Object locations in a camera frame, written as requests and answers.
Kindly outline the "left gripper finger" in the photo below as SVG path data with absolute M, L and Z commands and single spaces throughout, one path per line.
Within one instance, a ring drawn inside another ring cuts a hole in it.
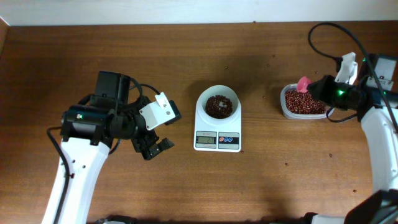
M 173 111 L 175 117 L 172 118 L 171 120 L 165 122 L 165 125 L 170 125 L 182 118 L 182 115 L 181 115 L 180 111 L 178 110 L 177 105 L 175 104 L 174 100 L 170 100 L 169 103 L 171 105 L 171 108 L 172 108 L 172 111 Z
M 164 138 L 163 140 L 161 140 L 160 143 L 157 144 L 156 146 L 156 154 L 159 154 L 163 151 L 166 151 L 172 147 L 174 147 L 174 143 L 172 141 L 170 141 L 168 138 Z

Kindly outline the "pink measuring scoop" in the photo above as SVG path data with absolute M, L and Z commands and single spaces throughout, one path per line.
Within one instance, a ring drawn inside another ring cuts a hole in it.
M 307 93 L 308 92 L 307 87 L 309 86 L 309 84 L 311 84 L 311 82 L 312 81 L 308 77 L 306 76 L 302 77 L 297 83 L 296 90 L 299 93 Z

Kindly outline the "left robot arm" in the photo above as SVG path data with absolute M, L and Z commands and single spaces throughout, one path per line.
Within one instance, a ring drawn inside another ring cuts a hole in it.
M 69 107 L 58 127 L 57 142 L 47 136 L 60 156 L 43 223 L 85 223 L 101 168 L 122 140 L 149 161 L 174 146 L 155 128 L 181 118 L 174 101 L 157 92 L 151 101 L 143 84 L 115 72 L 100 71 L 95 92 Z

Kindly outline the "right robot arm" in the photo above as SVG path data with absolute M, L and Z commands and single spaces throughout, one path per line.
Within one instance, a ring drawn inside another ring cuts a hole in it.
M 344 217 L 306 213 L 306 223 L 397 223 L 397 58 L 372 54 L 356 77 L 349 55 L 336 77 L 307 85 L 314 100 L 333 109 L 353 110 L 365 133 L 373 178 L 373 194 Z

